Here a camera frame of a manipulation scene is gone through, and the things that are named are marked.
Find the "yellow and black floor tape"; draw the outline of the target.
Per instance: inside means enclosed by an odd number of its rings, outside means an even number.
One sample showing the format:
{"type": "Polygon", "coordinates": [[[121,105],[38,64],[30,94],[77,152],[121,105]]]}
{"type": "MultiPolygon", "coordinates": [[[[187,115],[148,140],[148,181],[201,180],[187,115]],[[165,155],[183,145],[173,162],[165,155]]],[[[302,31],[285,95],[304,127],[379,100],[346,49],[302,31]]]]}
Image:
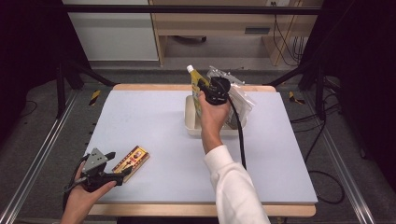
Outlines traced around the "yellow and black floor tape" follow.
{"type": "Polygon", "coordinates": [[[93,92],[92,98],[91,98],[91,100],[89,102],[89,105],[95,105],[100,93],[101,93],[101,91],[99,91],[99,90],[96,90],[96,91],[93,92]]]}
{"type": "Polygon", "coordinates": [[[294,102],[294,103],[296,103],[296,104],[305,105],[305,100],[297,99],[297,98],[294,96],[293,91],[289,91],[289,99],[290,99],[291,102],[294,102]]]}

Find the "person's left hand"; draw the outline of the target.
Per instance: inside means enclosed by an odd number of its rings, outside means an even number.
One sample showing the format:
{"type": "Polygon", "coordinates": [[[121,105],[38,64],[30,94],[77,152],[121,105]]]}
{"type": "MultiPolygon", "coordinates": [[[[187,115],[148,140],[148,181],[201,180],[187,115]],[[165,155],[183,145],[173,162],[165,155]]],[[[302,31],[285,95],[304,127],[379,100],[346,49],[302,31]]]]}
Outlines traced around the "person's left hand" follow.
{"type": "Polygon", "coordinates": [[[77,210],[90,211],[93,205],[105,194],[111,191],[116,186],[116,181],[110,181],[104,184],[99,189],[88,192],[81,185],[74,187],[67,200],[66,207],[77,210]]]}

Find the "wooden desk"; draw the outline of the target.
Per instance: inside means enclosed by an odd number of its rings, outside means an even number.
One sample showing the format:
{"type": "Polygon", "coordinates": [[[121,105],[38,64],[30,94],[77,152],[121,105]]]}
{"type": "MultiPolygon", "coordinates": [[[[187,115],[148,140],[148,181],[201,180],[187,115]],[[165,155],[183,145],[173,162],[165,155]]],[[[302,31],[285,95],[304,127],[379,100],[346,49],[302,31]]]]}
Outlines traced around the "wooden desk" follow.
{"type": "MultiPolygon", "coordinates": [[[[239,7],[321,7],[324,0],[148,0],[152,6],[239,6],[239,7]]],[[[315,15],[193,14],[154,13],[158,52],[165,53],[165,39],[178,36],[259,36],[272,65],[279,65],[294,36],[308,37],[315,15]]]]}

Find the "aluminium floor rail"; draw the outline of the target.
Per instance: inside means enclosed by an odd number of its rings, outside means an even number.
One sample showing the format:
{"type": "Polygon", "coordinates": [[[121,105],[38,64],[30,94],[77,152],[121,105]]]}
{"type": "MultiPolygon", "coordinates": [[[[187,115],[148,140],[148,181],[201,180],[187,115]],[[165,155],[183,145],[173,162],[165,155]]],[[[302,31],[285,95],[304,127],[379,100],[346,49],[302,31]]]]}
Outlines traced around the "aluminium floor rail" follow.
{"type": "Polygon", "coordinates": [[[375,219],[355,182],[352,173],[347,168],[330,132],[326,127],[322,131],[323,142],[327,148],[333,167],[346,191],[348,200],[360,224],[375,224],[375,219]]]}
{"type": "Polygon", "coordinates": [[[54,121],[45,141],[38,150],[35,159],[31,163],[22,182],[14,193],[12,199],[8,203],[6,209],[0,215],[0,224],[13,224],[18,213],[21,211],[27,196],[29,195],[48,155],[50,154],[64,124],[66,123],[70,112],[72,111],[79,91],[70,91],[69,97],[65,104],[65,109],[61,115],[54,121]]]}

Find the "brown and yellow spice box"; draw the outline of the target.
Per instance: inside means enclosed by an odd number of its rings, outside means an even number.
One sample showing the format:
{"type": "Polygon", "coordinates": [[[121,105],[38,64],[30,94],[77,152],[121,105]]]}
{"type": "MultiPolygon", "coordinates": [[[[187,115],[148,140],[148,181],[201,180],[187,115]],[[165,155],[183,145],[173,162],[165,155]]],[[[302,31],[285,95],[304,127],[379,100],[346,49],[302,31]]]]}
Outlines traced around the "brown and yellow spice box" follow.
{"type": "Polygon", "coordinates": [[[123,178],[123,182],[126,183],[149,157],[150,155],[145,149],[136,146],[112,169],[112,172],[118,174],[131,168],[131,173],[123,178]]]}

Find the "person's right hand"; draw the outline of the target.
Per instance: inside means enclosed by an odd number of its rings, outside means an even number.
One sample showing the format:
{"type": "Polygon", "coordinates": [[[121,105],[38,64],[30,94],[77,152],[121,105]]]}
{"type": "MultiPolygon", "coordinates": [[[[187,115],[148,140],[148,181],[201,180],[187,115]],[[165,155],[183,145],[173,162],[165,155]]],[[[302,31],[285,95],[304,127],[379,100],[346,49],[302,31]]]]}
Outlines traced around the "person's right hand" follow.
{"type": "Polygon", "coordinates": [[[219,139],[220,130],[230,113],[230,104],[211,105],[202,91],[198,99],[201,106],[202,137],[219,139]]]}

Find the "white cabinet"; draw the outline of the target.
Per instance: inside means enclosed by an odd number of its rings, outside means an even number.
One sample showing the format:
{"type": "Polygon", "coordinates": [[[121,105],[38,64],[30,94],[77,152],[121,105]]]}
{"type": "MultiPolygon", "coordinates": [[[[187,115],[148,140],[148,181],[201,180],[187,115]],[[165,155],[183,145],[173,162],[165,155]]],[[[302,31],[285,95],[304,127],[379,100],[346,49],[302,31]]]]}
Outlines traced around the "white cabinet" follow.
{"type": "Polygon", "coordinates": [[[149,13],[69,13],[90,62],[157,61],[149,13]]]}

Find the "black metal stand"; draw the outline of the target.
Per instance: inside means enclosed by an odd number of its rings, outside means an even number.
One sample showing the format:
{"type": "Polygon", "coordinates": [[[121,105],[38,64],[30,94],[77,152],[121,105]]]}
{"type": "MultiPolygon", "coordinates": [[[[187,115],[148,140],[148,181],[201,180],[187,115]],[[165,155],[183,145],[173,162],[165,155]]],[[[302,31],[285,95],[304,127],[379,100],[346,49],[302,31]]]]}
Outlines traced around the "black metal stand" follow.
{"type": "Polygon", "coordinates": [[[116,82],[100,76],[99,74],[95,73],[91,68],[83,66],[75,61],[60,62],[60,64],[56,68],[58,102],[57,119],[59,119],[66,110],[64,82],[67,81],[73,90],[81,90],[84,87],[84,82],[80,77],[81,74],[85,74],[108,87],[114,87],[117,85],[116,82]]]}
{"type": "Polygon", "coordinates": [[[289,71],[286,75],[279,77],[269,83],[267,86],[277,87],[286,80],[291,79],[297,75],[302,75],[298,87],[302,91],[308,90],[313,84],[316,84],[315,93],[315,112],[321,120],[326,119],[323,90],[324,90],[324,70],[318,60],[309,60],[308,62],[301,63],[293,70],[289,71]]]}

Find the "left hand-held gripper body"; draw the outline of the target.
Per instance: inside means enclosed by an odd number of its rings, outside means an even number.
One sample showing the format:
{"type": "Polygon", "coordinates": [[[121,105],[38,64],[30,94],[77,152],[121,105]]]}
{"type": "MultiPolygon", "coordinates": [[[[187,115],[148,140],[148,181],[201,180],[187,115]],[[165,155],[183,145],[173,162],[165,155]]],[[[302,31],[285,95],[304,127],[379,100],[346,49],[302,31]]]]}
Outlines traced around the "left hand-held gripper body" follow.
{"type": "Polygon", "coordinates": [[[122,173],[107,174],[105,172],[108,162],[105,155],[98,148],[94,148],[85,161],[81,176],[84,178],[84,188],[88,192],[93,192],[110,181],[116,181],[117,186],[121,186],[123,183],[122,173]]]}

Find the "black horizontal metal bar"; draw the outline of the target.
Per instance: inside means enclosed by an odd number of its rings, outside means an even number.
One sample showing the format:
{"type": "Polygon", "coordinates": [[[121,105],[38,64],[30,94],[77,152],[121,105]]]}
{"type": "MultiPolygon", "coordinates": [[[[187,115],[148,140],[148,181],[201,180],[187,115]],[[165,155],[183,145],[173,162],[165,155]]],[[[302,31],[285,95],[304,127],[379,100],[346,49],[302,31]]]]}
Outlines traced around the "black horizontal metal bar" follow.
{"type": "Polygon", "coordinates": [[[193,13],[318,15],[320,7],[239,7],[239,6],[141,6],[141,5],[63,5],[67,12],[81,13],[193,13]]]}

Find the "clear plastic bag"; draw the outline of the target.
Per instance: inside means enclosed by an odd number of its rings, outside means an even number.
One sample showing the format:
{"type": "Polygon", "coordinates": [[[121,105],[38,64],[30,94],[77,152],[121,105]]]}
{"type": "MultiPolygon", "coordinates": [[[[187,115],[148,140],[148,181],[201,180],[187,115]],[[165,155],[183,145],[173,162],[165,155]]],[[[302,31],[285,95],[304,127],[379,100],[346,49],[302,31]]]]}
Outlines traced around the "clear plastic bag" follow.
{"type": "MultiPolygon", "coordinates": [[[[221,71],[214,66],[209,67],[209,71],[206,75],[210,80],[213,77],[222,77],[230,82],[230,89],[228,90],[228,93],[235,107],[235,111],[230,111],[230,115],[226,123],[231,129],[236,130],[237,121],[240,121],[241,127],[244,128],[247,123],[248,114],[255,105],[255,102],[252,100],[252,98],[243,91],[245,82],[234,77],[230,72],[221,71]]],[[[211,85],[214,86],[215,81],[211,80],[211,85]]]]}

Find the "yellow spout pouch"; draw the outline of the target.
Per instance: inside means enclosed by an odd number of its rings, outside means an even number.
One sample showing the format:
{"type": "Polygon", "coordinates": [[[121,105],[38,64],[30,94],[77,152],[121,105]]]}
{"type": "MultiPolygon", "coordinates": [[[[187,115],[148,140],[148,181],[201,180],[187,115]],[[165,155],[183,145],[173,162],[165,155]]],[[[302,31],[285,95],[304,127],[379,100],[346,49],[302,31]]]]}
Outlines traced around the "yellow spout pouch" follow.
{"type": "Polygon", "coordinates": [[[202,110],[199,102],[199,93],[201,89],[199,85],[203,84],[204,86],[208,87],[209,82],[196,69],[194,69],[192,65],[187,66],[187,71],[191,75],[191,89],[192,89],[192,98],[193,98],[195,111],[198,116],[201,116],[202,110]]]}

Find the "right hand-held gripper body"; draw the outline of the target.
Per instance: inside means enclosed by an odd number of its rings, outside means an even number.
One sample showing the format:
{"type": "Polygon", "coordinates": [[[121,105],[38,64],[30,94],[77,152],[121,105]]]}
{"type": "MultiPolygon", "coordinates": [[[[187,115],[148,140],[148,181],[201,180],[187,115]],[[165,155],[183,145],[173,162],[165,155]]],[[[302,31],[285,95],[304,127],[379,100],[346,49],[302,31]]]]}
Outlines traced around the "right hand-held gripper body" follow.
{"type": "Polygon", "coordinates": [[[224,105],[229,98],[230,81],[225,77],[212,77],[209,81],[208,90],[204,91],[205,100],[211,105],[224,105]]]}

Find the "dark curtain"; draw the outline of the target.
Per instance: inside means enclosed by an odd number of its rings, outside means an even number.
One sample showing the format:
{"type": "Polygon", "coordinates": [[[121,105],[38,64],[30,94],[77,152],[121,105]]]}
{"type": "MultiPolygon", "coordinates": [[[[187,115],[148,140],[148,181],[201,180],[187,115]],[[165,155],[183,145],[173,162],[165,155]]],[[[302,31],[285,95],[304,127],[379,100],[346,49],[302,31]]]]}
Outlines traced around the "dark curtain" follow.
{"type": "Polygon", "coordinates": [[[341,83],[346,120],[396,192],[396,0],[324,0],[303,61],[341,83]]]}
{"type": "Polygon", "coordinates": [[[90,64],[63,0],[0,0],[0,144],[30,89],[55,79],[59,63],[90,64]]]}

